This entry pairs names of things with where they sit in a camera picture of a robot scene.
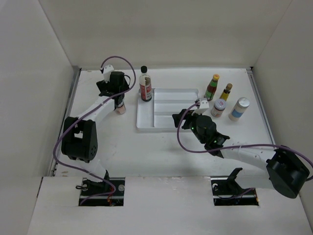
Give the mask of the dark soy sauce bottle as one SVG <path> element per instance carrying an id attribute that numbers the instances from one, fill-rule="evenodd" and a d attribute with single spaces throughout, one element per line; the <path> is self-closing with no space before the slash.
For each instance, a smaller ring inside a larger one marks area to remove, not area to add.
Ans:
<path id="1" fill-rule="evenodd" d="M 140 68 L 141 76 L 139 77 L 140 95 L 141 99 L 148 102 L 152 99 L 152 83 L 151 77 L 147 73 L 148 69 L 146 66 Z"/>

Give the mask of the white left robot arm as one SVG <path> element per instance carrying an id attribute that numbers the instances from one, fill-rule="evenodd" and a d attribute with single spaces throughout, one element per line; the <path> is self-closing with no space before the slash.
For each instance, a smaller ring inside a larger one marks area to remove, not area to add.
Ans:
<path id="1" fill-rule="evenodd" d="M 61 152 L 69 159 L 77 161 L 78 167 L 100 177 L 105 177 L 106 170 L 96 156 L 98 151 L 97 128 L 105 117 L 116 112 L 126 112 L 124 94 L 109 99 L 114 94 L 129 89 L 131 78 L 121 71 L 105 73 L 104 80 L 96 83 L 100 94 L 98 99 L 86 111 L 76 117 L 67 117 L 64 123 L 66 131 L 76 120 L 82 119 L 63 137 Z"/>

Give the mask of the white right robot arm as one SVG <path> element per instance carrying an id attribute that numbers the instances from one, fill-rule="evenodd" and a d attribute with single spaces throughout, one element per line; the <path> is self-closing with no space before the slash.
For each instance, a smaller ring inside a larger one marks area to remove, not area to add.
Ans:
<path id="1" fill-rule="evenodd" d="M 299 159 L 298 154 L 285 146 L 272 144 L 244 144 L 217 131 L 212 118 L 195 111 L 181 110 L 173 114 L 174 126 L 190 130 L 204 145 L 203 153 L 225 160 L 235 160 L 254 166 L 261 174 L 244 176 L 242 167 L 212 183 L 215 195 L 225 199 L 241 197 L 253 188 L 274 189 L 287 198 L 296 198 L 308 180 L 310 171 Z"/>

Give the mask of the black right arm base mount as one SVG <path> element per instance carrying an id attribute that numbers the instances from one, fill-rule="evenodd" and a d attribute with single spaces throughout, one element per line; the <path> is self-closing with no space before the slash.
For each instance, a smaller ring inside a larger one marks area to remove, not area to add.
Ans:
<path id="1" fill-rule="evenodd" d="M 235 181 L 242 168 L 235 168 L 228 176 L 211 177 L 215 206 L 259 206 L 255 188 L 242 188 Z"/>

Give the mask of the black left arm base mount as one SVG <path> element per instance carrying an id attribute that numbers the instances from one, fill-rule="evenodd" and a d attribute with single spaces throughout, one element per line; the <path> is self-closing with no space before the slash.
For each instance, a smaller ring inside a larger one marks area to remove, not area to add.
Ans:
<path id="1" fill-rule="evenodd" d="M 110 178 L 106 172 L 105 180 L 110 181 L 114 188 L 101 181 L 95 182 L 84 178 L 81 185 L 75 188 L 80 191 L 79 206 L 87 207 L 121 207 L 124 205 L 125 178 Z"/>

